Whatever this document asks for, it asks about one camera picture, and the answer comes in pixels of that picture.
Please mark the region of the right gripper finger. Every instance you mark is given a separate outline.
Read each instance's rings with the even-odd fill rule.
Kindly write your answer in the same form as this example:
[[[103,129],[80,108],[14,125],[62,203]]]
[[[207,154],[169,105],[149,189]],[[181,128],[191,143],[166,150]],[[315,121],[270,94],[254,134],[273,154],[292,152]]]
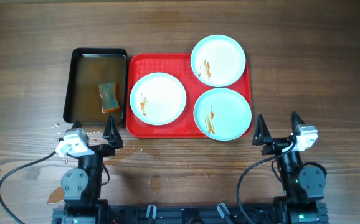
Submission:
[[[305,122],[298,116],[296,111],[293,111],[291,114],[291,127],[293,134],[297,133],[297,127],[300,124],[305,124]]]
[[[263,116],[259,114],[257,116],[257,124],[255,127],[255,134],[252,139],[252,145],[262,146],[270,143],[272,143],[272,137]]]

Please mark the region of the orange and green sponge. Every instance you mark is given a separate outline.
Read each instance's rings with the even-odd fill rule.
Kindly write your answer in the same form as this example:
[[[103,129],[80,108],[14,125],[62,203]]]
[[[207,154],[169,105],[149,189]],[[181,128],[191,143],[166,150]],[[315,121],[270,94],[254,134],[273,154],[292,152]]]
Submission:
[[[102,99],[102,112],[114,113],[120,109],[117,97],[117,84],[115,82],[103,83],[98,86]]]

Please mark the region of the light blue plate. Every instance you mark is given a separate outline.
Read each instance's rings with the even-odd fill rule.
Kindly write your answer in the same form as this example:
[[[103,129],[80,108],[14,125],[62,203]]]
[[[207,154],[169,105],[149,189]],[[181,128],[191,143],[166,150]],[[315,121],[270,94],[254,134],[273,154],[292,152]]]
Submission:
[[[201,133],[218,141],[241,137],[252,124],[252,109],[238,92],[214,88],[203,93],[195,102],[193,117]]]
[[[156,72],[140,78],[130,92],[130,107],[142,122],[162,126],[177,119],[186,107],[183,84],[174,76]]]
[[[201,82],[212,87],[225,87],[244,74],[247,58],[236,40],[217,34],[203,38],[194,46],[190,63]]]

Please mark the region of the light blue plate top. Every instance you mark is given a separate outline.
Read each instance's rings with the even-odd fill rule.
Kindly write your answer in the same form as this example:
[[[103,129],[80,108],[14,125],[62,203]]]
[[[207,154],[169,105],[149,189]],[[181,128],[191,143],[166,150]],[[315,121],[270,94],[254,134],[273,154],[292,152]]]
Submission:
[[[244,74],[247,58],[236,40],[217,34],[203,38],[194,46],[190,63],[201,82],[212,87],[225,87]]]

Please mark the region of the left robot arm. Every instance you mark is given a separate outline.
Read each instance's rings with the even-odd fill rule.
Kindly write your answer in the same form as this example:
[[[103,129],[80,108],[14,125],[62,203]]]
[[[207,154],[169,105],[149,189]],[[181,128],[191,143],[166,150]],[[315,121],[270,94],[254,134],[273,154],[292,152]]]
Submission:
[[[56,152],[59,156],[70,156],[78,160],[78,166],[67,171],[61,180],[64,192],[64,209],[54,212],[52,223],[116,223],[117,218],[107,200],[100,198],[102,173],[107,168],[104,157],[114,156],[123,147],[123,140],[116,127],[114,116],[107,120],[103,139],[106,144],[89,145],[89,137],[79,121],[66,130]]]

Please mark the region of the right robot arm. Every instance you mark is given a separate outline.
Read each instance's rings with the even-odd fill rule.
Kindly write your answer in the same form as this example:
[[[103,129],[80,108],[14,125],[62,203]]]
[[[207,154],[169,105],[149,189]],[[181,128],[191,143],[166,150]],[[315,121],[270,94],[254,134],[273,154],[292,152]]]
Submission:
[[[328,216],[320,205],[326,186],[326,169],[317,162],[303,162],[300,153],[318,139],[318,130],[306,124],[296,112],[291,114],[292,132],[288,137],[272,138],[262,115],[252,144],[262,146],[262,155],[273,156],[284,195],[273,199],[276,223],[326,223]]]

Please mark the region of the black water-filled tray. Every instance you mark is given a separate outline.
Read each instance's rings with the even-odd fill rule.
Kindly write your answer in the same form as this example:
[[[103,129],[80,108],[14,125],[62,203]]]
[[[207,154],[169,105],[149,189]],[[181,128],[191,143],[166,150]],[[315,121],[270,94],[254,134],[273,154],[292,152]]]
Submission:
[[[116,84],[119,108],[104,113],[99,86]],[[105,124],[112,114],[117,124],[126,119],[128,54],[121,48],[76,48],[72,52],[63,119],[67,123]]]

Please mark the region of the red plastic serving tray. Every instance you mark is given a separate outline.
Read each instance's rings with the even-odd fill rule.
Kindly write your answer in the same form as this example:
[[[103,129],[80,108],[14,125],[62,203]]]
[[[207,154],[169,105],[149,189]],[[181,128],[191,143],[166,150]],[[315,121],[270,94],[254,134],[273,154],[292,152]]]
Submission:
[[[150,73],[167,73],[177,78],[186,92],[186,105],[174,121],[160,126],[143,122],[132,112],[130,94],[136,82]],[[206,138],[194,120],[197,99],[212,87],[192,71],[190,53],[143,53],[133,56],[128,69],[126,128],[137,138]]]

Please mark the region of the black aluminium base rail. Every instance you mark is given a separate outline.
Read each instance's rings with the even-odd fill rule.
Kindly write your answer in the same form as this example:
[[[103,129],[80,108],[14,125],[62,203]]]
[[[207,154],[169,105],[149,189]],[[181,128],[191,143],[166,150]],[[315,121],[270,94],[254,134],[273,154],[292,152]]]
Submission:
[[[328,223],[325,203],[278,208],[270,203],[245,204],[254,223]],[[237,206],[112,206],[108,223],[247,223]]]

